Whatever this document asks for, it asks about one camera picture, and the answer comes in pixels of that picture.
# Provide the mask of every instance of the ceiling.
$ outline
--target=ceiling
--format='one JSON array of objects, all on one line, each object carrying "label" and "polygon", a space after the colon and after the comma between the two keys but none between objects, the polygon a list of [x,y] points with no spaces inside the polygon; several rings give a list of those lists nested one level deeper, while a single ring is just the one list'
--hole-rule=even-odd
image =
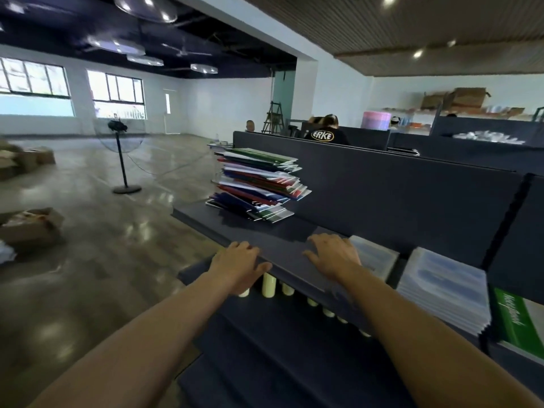
[{"label": "ceiling", "polygon": [[247,1],[364,75],[544,73],[544,0]]},{"label": "ceiling", "polygon": [[[134,68],[179,78],[268,77],[271,71],[294,70],[296,58],[276,47],[202,14],[175,0],[178,19],[170,24],[133,17],[113,0],[15,0],[25,3],[25,14],[6,8],[0,0],[0,44],[75,57],[82,60]],[[131,63],[126,56],[89,44],[90,35],[110,34],[145,47],[146,54],[164,61],[164,67]],[[211,56],[178,57],[168,44]],[[204,75],[188,68],[191,63],[218,68],[217,75]]]}]

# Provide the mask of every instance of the shiny tile floor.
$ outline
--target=shiny tile floor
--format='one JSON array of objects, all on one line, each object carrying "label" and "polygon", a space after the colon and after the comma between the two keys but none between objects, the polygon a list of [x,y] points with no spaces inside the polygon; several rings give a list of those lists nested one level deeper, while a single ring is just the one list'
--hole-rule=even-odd
[{"label": "shiny tile floor", "polygon": [[[180,269],[218,247],[170,216],[174,199],[191,203],[213,189],[206,139],[145,138],[125,157],[128,181],[143,187],[132,195],[111,192],[122,184],[112,141],[11,142],[51,147],[57,164],[0,182],[0,212],[53,207],[65,222],[62,244],[0,265],[0,408],[26,406],[105,337],[182,288]],[[189,349],[183,364],[196,355]],[[172,387],[160,407],[176,399]]]}]

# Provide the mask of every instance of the person's left hand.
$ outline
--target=person's left hand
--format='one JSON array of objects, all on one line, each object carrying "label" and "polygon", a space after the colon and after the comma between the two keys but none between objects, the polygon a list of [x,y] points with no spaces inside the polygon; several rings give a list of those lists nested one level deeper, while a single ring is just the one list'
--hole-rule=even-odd
[{"label": "person's left hand", "polygon": [[272,269],[272,264],[263,262],[255,267],[261,250],[248,242],[232,242],[228,248],[215,254],[208,272],[230,283],[230,293],[240,295],[251,288],[259,277]]}]

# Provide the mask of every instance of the corrugated ceiling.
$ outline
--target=corrugated ceiling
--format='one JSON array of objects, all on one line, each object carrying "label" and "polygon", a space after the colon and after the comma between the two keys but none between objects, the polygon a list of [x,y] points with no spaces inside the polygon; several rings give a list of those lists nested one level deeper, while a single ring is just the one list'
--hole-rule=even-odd
[{"label": "corrugated ceiling", "polygon": [[247,1],[364,75],[544,73],[544,0]]}]

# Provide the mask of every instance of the ladder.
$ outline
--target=ladder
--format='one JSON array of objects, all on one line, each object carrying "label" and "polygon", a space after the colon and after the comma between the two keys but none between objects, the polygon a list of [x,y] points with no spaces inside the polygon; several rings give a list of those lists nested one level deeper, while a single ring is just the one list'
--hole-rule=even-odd
[{"label": "ladder", "polygon": [[267,119],[264,122],[262,133],[281,134],[284,129],[283,113],[281,111],[281,103],[270,102],[270,110],[267,113]]}]

